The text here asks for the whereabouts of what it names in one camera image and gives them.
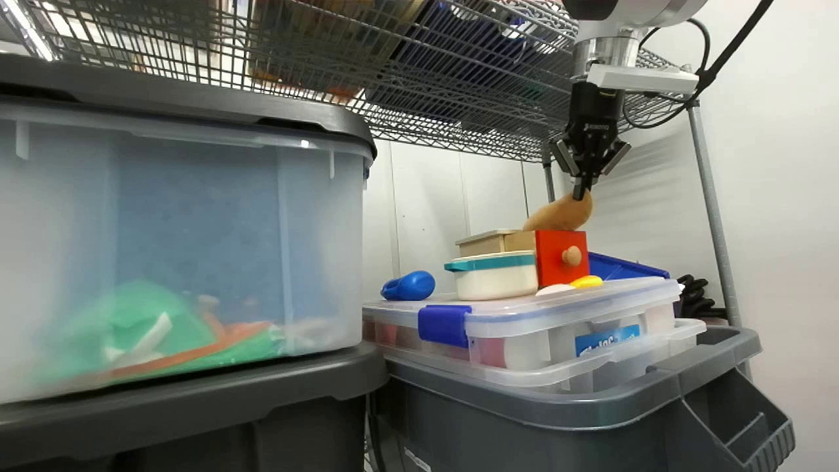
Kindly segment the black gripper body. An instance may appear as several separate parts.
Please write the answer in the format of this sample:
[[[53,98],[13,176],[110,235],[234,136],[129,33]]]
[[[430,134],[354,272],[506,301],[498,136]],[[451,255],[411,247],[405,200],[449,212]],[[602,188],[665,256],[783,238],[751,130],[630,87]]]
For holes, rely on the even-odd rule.
[[[572,87],[567,144],[578,161],[599,161],[619,136],[620,94],[590,81]]]

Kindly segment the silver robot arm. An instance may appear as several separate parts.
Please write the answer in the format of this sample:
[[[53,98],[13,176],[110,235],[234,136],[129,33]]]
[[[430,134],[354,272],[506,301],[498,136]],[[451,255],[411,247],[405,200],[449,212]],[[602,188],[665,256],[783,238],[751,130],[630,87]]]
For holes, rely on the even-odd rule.
[[[619,140],[626,94],[692,94],[696,74],[636,64],[641,36],[692,19],[707,0],[563,0],[577,20],[568,116],[552,144],[582,200],[630,144]]]

